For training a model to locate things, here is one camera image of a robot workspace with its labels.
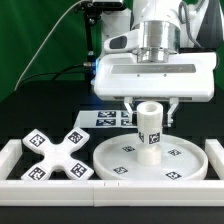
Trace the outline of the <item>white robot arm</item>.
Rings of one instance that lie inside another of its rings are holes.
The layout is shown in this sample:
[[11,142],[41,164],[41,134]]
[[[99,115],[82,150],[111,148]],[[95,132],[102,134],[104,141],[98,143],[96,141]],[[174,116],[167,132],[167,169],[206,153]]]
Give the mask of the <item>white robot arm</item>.
[[103,18],[102,54],[94,91],[103,100],[167,101],[167,123],[181,102],[214,95],[216,49],[224,43],[220,0],[133,0],[126,25],[115,11]]

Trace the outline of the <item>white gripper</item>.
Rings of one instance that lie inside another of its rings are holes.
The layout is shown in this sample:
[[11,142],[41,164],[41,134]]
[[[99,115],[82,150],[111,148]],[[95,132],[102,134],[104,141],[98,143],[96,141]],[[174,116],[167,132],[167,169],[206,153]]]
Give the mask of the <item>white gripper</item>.
[[99,61],[94,91],[103,100],[121,100],[129,122],[137,123],[135,100],[169,100],[167,126],[173,124],[179,100],[207,102],[214,95],[214,52],[180,53],[168,56],[165,63],[140,63],[137,58],[137,30],[104,42],[105,55]]

